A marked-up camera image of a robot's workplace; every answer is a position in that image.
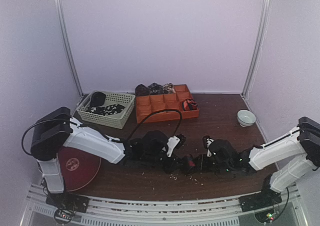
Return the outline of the red navy striped tie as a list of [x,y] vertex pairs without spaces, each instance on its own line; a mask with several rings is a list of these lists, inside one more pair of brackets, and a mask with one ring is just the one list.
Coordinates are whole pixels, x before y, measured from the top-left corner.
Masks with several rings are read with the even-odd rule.
[[184,175],[191,175],[197,172],[197,166],[194,157],[191,154],[182,158],[182,172]]

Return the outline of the orange wooden divider tray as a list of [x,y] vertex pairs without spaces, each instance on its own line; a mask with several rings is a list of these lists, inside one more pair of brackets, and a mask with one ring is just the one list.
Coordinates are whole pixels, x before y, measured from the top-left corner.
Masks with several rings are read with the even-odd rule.
[[200,113],[199,107],[193,111],[183,111],[182,109],[182,101],[187,98],[193,99],[188,86],[181,84],[174,85],[174,88],[175,93],[172,94],[135,96],[137,123],[140,123],[153,112],[156,112],[156,114],[145,120],[146,123],[172,121],[180,118],[197,118]]

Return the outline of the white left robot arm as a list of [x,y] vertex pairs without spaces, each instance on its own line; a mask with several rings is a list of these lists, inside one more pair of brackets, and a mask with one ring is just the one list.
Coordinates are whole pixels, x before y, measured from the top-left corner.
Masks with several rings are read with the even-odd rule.
[[166,173],[180,166],[180,159],[174,154],[186,141],[183,134],[166,136],[159,130],[149,131],[142,138],[132,136],[142,124],[139,123],[126,139],[111,137],[97,127],[81,123],[71,116],[67,107],[60,107],[29,126],[21,137],[32,131],[29,150],[22,144],[22,150],[36,159],[46,182],[48,195],[61,208],[72,203],[67,193],[67,179],[61,170],[59,152],[65,148],[79,150],[97,156],[112,164],[126,164],[129,161],[148,166],[161,166]]

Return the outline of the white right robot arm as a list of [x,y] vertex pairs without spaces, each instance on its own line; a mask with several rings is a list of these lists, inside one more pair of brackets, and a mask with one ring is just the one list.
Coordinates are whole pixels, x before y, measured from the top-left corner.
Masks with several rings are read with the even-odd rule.
[[206,153],[193,159],[193,163],[200,172],[245,177],[290,158],[286,166],[264,179],[256,202],[265,207],[290,184],[320,167],[319,130],[319,123],[302,117],[298,125],[283,136],[242,152],[237,152],[227,140],[204,137]]

